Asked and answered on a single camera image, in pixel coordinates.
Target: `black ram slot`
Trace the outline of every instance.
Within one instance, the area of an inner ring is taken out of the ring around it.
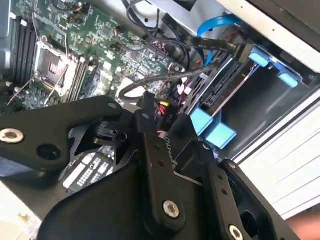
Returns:
[[[75,70],[75,75],[72,81],[72,86],[70,88],[68,97],[67,97],[67,102],[73,102],[76,101],[79,97],[81,86],[84,82],[86,73],[88,71],[88,64],[79,62],[77,64],[76,70]]]
[[[22,18],[16,19],[14,44],[13,80],[17,85],[25,85],[31,78],[37,35],[32,24],[21,25]]]

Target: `green circuit board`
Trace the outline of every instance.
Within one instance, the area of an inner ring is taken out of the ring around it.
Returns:
[[[149,44],[142,51],[127,51],[115,36],[115,29],[121,26],[112,16],[90,5],[86,13],[68,13],[56,10],[50,0],[18,0],[15,14],[32,22],[32,13],[36,15],[39,35],[58,49],[65,49],[66,37],[69,50],[77,58],[90,62],[91,71],[80,86],[77,99],[108,95],[116,98],[118,88],[124,79],[136,81],[146,76],[166,74],[168,71],[180,72],[183,67],[166,54],[157,42]],[[125,26],[119,36],[124,45],[130,49],[141,49],[147,42],[138,37]],[[149,92],[157,93],[162,82],[146,86]],[[50,101],[68,102],[67,98]]]

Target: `black cable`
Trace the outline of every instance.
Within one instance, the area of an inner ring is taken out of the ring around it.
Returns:
[[[131,16],[132,16],[131,12],[133,11],[133,10],[132,10],[133,6],[136,5],[136,4],[138,4],[138,3],[141,3],[141,2],[143,2],[143,1],[144,1],[144,0],[134,0],[134,1],[131,2],[128,6],[125,5],[125,7],[126,7],[126,16],[127,16],[127,18],[128,18],[134,25],[138,26],[139,28],[142,28],[142,29],[144,29],[144,30],[156,31],[156,32],[157,32],[157,31],[158,31],[157,28],[155,28],[155,27],[149,27],[149,26],[144,25],[144,24],[142,23],[142,21],[140,21],[140,18],[138,18],[139,21],[137,21],[137,19],[135,19],[135,17],[132,17],[132,18],[131,18]]]
[[[158,76],[151,76],[147,77],[138,81],[133,82],[129,86],[125,87],[122,89],[119,93],[119,98],[126,102],[126,103],[135,103],[137,100],[139,100],[139,97],[127,97],[125,96],[127,93],[133,91],[134,89],[145,86],[147,84],[151,84],[154,82],[159,82],[159,81],[169,81],[169,80],[180,80],[182,78],[188,78],[192,77],[197,74],[202,74],[208,71],[211,71],[215,68],[217,68],[220,65],[219,62],[213,62],[208,66],[205,66],[201,69],[196,69],[196,70],[189,70],[185,72],[179,72],[179,73],[168,73],[168,74],[163,74],[163,75],[158,75]]]
[[[70,9],[70,8],[67,8],[67,6],[66,6],[66,9],[62,9],[62,8],[58,7],[58,5],[56,3],[54,3],[54,0],[50,0],[50,4],[52,5],[53,8],[55,8],[56,10],[58,10],[60,12],[73,13],[73,12],[77,11],[76,8]]]
[[[159,21],[160,21],[160,10],[158,9],[157,10],[157,14],[156,14],[156,26],[155,26],[155,35],[157,35],[157,31],[158,31],[158,28],[159,28]],[[127,47],[124,42],[121,40],[120,36],[119,36],[119,33],[117,32],[117,29],[114,31],[115,32],[115,37],[118,39],[118,41],[120,42],[120,44],[122,45],[122,47],[127,50],[127,51],[130,51],[130,52],[141,52],[143,50],[146,50],[154,41],[150,41],[148,42],[148,44],[144,45],[142,48],[140,49],[132,49],[132,48],[129,48]]]
[[[221,52],[227,52],[232,55],[236,52],[238,48],[238,45],[223,40],[215,40],[202,38],[198,36],[192,36],[167,13],[164,15],[162,20],[173,31],[176,38],[186,46],[211,51],[216,50]]]
[[[132,9],[132,7],[139,3],[139,2],[142,2],[142,0],[136,0],[136,1],[133,1],[131,4],[128,3],[127,0],[121,0],[123,5],[125,6],[126,10],[127,10],[127,16],[131,16],[131,18],[129,18],[130,20],[132,20],[132,22],[134,24],[136,24],[137,26],[142,27],[142,30],[144,31],[144,33],[146,35],[148,35],[148,37],[150,37],[153,41],[159,41],[161,43],[167,43],[175,48],[178,48],[181,52],[181,60],[179,60],[179,62],[182,62],[185,57],[186,57],[186,54],[187,54],[187,51],[185,46],[179,42],[177,39],[175,38],[158,38],[158,37],[154,37],[150,32],[149,30],[152,30],[154,31],[155,28],[154,27],[146,27],[143,22],[140,20],[140,18],[137,16],[137,14],[135,13],[135,11]]]

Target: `screw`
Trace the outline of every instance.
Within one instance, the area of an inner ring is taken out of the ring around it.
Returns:
[[[0,131],[0,141],[6,144],[18,144],[24,137],[24,134],[17,129],[6,128]]]
[[[233,169],[236,169],[236,168],[237,168],[237,166],[236,166],[233,162],[229,162],[229,166],[230,166],[231,168],[233,168]]]
[[[176,219],[179,217],[179,208],[173,201],[165,201],[163,203],[163,210],[170,218]]]
[[[210,147],[207,144],[202,144],[202,146],[204,147],[205,150],[210,150]]]
[[[231,236],[235,240],[244,240],[244,236],[242,235],[242,233],[240,232],[240,230],[236,226],[230,225],[229,231],[230,231]]]
[[[315,79],[316,79],[316,76],[314,76],[314,75],[310,75],[310,76],[309,76],[309,79],[313,81],[313,80],[315,80]]]
[[[143,113],[142,116],[144,116],[146,119],[149,119],[149,116],[145,113]]]
[[[113,102],[109,102],[109,107],[113,108],[113,109],[116,109],[117,108],[117,105],[115,105]]]

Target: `black plastic mount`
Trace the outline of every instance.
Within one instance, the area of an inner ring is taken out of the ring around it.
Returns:
[[[169,132],[181,175],[174,172],[151,115],[154,95],[144,98],[131,112],[100,96],[1,117],[1,129],[17,129],[24,140],[0,143],[0,175],[21,183],[47,187],[70,159],[116,148],[117,171],[58,203],[38,240],[298,240],[236,164],[217,164],[185,114]]]

